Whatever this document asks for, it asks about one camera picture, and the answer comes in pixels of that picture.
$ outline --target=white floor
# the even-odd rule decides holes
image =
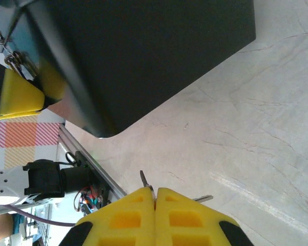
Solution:
[[[308,0],[255,0],[257,40],[129,129],[69,129],[132,192],[158,187],[236,218],[255,245],[308,245]]]

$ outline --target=marble floor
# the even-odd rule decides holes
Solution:
[[[255,245],[308,245],[308,0],[255,0],[257,40],[121,134],[69,130],[132,192],[234,217]]]

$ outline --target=plaid fabric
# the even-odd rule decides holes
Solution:
[[[49,110],[39,116],[0,121],[0,169],[24,166],[36,159],[55,159],[63,121]]]

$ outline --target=purple cable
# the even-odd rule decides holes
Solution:
[[[23,210],[20,210],[12,205],[3,205],[6,209],[10,209],[16,213],[19,213],[20,215],[23,215],[25,217],[29,217],[31,219],[34,219],[36,221],[42,222],[42,223],[46,223],[46,224],[51,224],[51,225],[55,225],[55,226],[59,226],[59,227],[73,227],[75,226],[74,223],[64,223],[64,222],[57,222],[57,221],[52,221],[52,220],[48,220],[48,219],[43,219],[40,217],[37,217],[33,214],[24,212]]]

